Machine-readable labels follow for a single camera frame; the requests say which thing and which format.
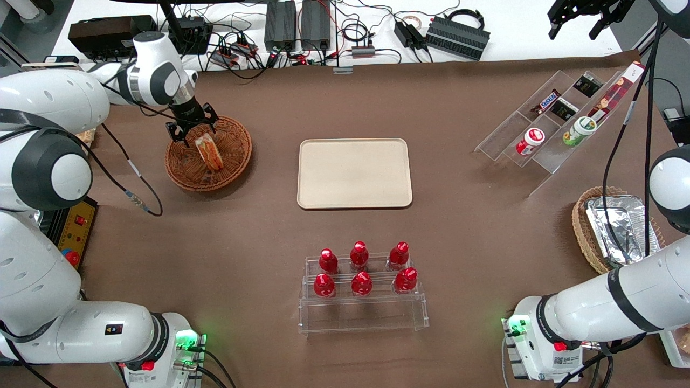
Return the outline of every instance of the woven basket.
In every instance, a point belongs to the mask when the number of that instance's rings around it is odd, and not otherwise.
[[[249,132],[239,122],[220,116],[211,131],[208,124],[200,124],[187,134],[187,148],[184,143],[171,142],[166,151],[166,171],[172,181],[189,191],[211,191],[221,188],[242,174],[252,154],[252,140]],[[199,154],[194,141],[204,133],[210,133],[223,158],[223,168],[211,171]]]
[[[626,195],[625,190],[620,188],[607,186],[607,195]],[[597,243],[597,238],[594,236],[594,231],[589,224],[589,218],[584,210],[584,203],[595,197],[600,197],[603,195],[602,187],[593,187],[585,191],[573,207],[573,230],[575,231],[575,236],[578,239],[578,244],[582,250],[582,254],[585,256],[589,264],[598,272],[606,273],[612,268],[604,261],[601,251],[599,250],[599,244]],[[659,226],[656,224],[653,218],[649,219],[656,237],[659,239],[659,247],[663,248],[666,244],[664,243],[664,238],[659,232]]]

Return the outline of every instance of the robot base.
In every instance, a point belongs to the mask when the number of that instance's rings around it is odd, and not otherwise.
[[[537,304],[540,300],[539,296],[521,300],[515,313],[503,325],[506,332],[522,332],[522,335],[508,338],[508,344],[515,343],[515,350],[527,376],[531,380],[553,380],[558,383],[569,372],[582,366],[582,347],[570,351],[556,351],[553,348],[537,324]],[[516,369],[515,361],[511,360],[513,369]],[[578,380],[579,376],[576,376],[571,382]]]
[[[194,332],[183,316],[164,313],[170,327],[170,338],[163,355],[150,371],[124,368],[125,380],[130,388],[198,388],[201,376],[195,372],[173,369],[175,361],[200,362],[198,353],[178,349],[178,345],[206,346],[206,336]]]

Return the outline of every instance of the clear acrylic stand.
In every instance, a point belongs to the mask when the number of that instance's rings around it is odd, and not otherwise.
[[[580,144],[574,147],[567,146],[562,139],[563,134],[573,126],[573,122],[575,122],[577,118],[589,114],[589,111],[594,108],[609,87],[611,87],[622,74],[622,72],[617,72],[608,82],[604,82],[589,71],[585,73],[604,84],[597,90],[597,93],[595,93],[592,98],[587,97],[584,93],[574,88],[573,84],[575,80],[559,70],[546,81],[532,97],[529,97],[524,104],[508,116],[501,125],[487,136],[486,139],[475,148],[475,152],[482,151],[493,161],[498,160],[501,155],[505,155],[520,167],[524,167],[530,160],[534,160],[534,162],[547,172],[546,177],[539,186],[530,193],[530,195],[534,194],[539,187],[546,183],[546,181],[556,173],[559,167],[561,167],[566,159],[568,159],[582,143],[588,138],[596,136],[596,133],[594,133],[592,136],[585,137]],[[565,90],[565,92],[561,94],[561,97],[579,108],[578,113],[567,121],[564,121],[550,110],[538,117],[535,113],[530,112],[534,106],[538,105],[544,98],[550,95],[553,89],[556,89],[558,92]],[[604,121],[599,123],[597,132],[601,130],[601,127],[611,116],[611,113],[613,113],[613,111],[604,118]],[[530,128],[539,128],[544,131],[546,140],[544,140],[544,143],[537,147],[530,155],[521,155],[516,151],[515,146]]]
[[[367,296],[353,296],[352,278],[356,272],[350,268],[350,255],[338,257],[335,297],[320,298],[314,292],[314,279],[322,272],[318,257],[307,257],[302,291],[299,295],[299,332],[370,331],[385,329],[421,330],[429,326],[426,298],[422,282],[409,293],[393,291],[397,271],[386,269],[387,253],[369,255],[366,272],[371,276],[373,288]],[[413,266],[409,260],[405,268]]]

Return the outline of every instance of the red bottle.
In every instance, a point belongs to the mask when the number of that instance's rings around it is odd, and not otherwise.
[[[367,260],[369,260],[369,251],[366,250],[366,245],[361,241],[356,242],[350,251],[350,268],[355,272],[364,271]]]
[[[324,273],[336,275],[338,273],[338,258],[335,257],[330,249],[326,248],[321,251],[319,266],[324,270]]]
[[[395,248],[391,249],[391,254],[388,256],[388,262],[386,263],[388,269],[391,271],[403,269],[407,260],[410,259],[409,249],[410,246],[405,241],[398,242]]]
[[[371,276],[366,272],[360,272],[352,279],[352,294],[354,296],[367,296],[372,288]]]
[[[325,273],[316,275],[314,280],[314,292],[321,298],[335,297],[335,282]]]
[[[417,286],[417,270],[411,266],[398,272],[393,281],[396,293],[408,293]]]

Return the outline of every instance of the foil tray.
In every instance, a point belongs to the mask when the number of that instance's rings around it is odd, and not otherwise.
[[[621,251],[611,237],[604,214],[603,197],[584,203],[602,257],[612,268],[632,264],[644,258],[644,204],[634,195],[607,195],[609,221]],[[659,251],[659,240],[649,225],[649,254]]]

